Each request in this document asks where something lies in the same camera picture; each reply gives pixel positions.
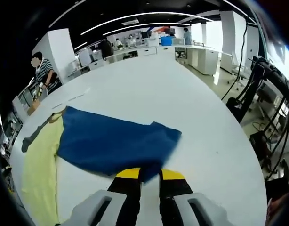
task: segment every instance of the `black ceiling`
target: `black ceiling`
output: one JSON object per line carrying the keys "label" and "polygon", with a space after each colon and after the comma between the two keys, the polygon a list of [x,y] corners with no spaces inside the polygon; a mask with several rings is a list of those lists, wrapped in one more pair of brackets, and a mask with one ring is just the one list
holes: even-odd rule
{"label": "black ceiling", "polygon": [[[30,65],[31,51],[49,30],[69,28],[72,45],[76,47],[86,41],[90,44],[100,40],[103,33],[122,28],[123,21],[116,21],[80,35],[93,26],[121,16],[156,11],[195,15],[214,9],[232,9],[222,0],[87,0],[49,28],[49,25],[61,14],[78,2],[80,1],[0,1],[2,9],[0,12],[0,66],[2,67],[0,99],[3,103],[11,103],[15,95],[33,77],[34,69]],[[230,0],[230,2],[243,11],[249,12],[239,0]],[[145,15],[137,18],[140,23],[156,23],[178,22],[185,16]]]}

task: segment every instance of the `white table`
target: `white table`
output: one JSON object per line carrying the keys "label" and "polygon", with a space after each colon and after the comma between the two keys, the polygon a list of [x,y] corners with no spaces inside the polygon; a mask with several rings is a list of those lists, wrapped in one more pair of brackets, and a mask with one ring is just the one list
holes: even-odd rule
{"label": "white table", "polygon": [[[84,95],[68,101],[81,94]],[[199,78],[178,62],[158,55],[90,71],[44,99],[23,125],[10,158],[20,197],[25,155],[20,150],[22,140],[65,105],[142,124],[157,121],[182,131],[165,168],[181,172],[194,192],[203,193],[224,207],[234,225],[264,225],[263,175],[242,128]],[[69,218],[75,205],[95,191],[107,189],[112,181],[80,170],[61,158],[56,164],[60,220]],[[138,226],[162,225],[158,188],[158,177],[143,186]]]}

